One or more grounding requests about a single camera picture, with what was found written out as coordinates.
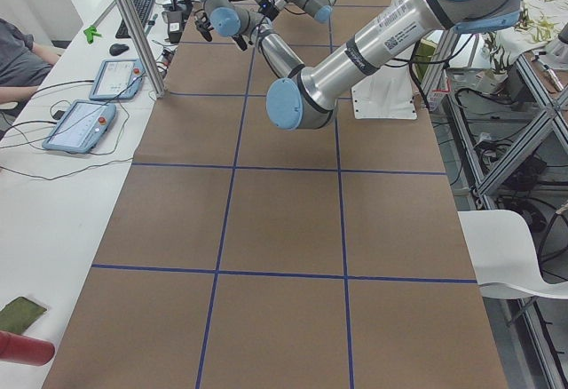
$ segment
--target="dark shirt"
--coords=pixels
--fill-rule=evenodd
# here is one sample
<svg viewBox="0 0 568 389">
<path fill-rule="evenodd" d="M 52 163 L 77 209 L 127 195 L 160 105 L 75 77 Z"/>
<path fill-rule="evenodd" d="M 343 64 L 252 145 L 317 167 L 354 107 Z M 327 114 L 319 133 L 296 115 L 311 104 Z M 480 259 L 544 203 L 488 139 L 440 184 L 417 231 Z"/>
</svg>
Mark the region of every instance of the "dark shirt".
<svg viewBox="0 0 568 389">
<path fill-rule="evenodd" d="M 31 51 L 33 45 L 32 35 L 24 35 L 13 24 L 0 19 L 0 86 L 28 87 L 42 83 L 51 65 Z"/>
</svg>

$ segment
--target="keyboard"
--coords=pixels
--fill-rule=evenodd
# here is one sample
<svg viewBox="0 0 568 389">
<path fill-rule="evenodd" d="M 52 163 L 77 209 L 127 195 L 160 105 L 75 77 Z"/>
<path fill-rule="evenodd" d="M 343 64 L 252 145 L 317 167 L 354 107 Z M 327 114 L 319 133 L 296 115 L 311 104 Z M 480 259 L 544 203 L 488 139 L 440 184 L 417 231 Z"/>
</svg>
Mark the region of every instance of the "keyboard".
<svg viewBox="0 0 568 389">
<path fill-rule="evenodd" d="M 132 0 L 132 2 L 134 3 L 134 8 L 136 9 L 136 13 L 138 14 L 140 23 L 142 24 L 142 28 L 144 28 L 146 26 L 146 23 L 148 22 L 148 19 L 150 19 L 150 13 L 152 12 L 152 8 L 154 7 L 154 0 Z M 118 31 L 116 31 L 115 37 L 130 38 L 124 20 L 121 22 L 121 26 L 118 27 Z"/>
</svg>

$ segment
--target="black mouse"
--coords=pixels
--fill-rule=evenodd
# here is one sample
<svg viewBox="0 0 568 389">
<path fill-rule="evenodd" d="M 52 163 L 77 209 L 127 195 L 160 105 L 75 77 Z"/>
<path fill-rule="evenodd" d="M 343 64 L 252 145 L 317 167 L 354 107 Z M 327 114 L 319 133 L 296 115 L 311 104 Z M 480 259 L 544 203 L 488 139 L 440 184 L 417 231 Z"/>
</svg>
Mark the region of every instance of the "black mouse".
<svg viewBox="0 0 568 389">
<path fill-rule="evenodd" d="M 129 50 L 129 46 L 126 44 L 118 44 L 115 43 L 113 45 L 110 46 L 110 49 L 108 49 L 108 52 L 112 55 L 112 56 L 118 56 L 119 54 L 123 54 L 124 52 L 126 52 L 127 50 Z"/>
</svg>

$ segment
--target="person's arm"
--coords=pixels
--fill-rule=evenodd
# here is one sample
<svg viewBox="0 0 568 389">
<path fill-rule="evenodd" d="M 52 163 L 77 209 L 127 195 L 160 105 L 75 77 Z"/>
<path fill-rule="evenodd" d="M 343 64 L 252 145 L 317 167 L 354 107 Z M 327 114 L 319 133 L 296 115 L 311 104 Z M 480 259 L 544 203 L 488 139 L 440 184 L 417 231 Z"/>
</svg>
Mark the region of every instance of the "person's arm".
<svg viewBox="0 0 568 389">
<path fill-rule="evenodd" d="M 49 63 L 50 65 L 55 65 L 55 63 L 59 60 L 59 56 L 49 50 L 47 47 L 44 47 L 38 43 L 34 43 L 32 47 L 32 52 L 42 58 L 44 61 Z"/>
<path fill-rule="evenodd" d="M 0 87 L 0 103 L 28 100 L 36 92 L 37 87 L 37 85 L 30 87 Z"/>
</svg>

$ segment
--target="red cylinder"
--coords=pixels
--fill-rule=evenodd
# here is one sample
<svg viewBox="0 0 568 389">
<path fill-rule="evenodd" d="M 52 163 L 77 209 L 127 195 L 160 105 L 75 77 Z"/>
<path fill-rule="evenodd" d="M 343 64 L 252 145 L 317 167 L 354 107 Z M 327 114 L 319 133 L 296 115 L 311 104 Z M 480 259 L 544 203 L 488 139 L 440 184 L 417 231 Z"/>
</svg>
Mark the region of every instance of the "red cylinder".
<svg viewBox="0 0 568 389">
<path fill-rule="evenodd" d="M 44 340 L 0 331 L 0 361 L 44 365 L 55 354 L 55 346 Z"/>
</svg>

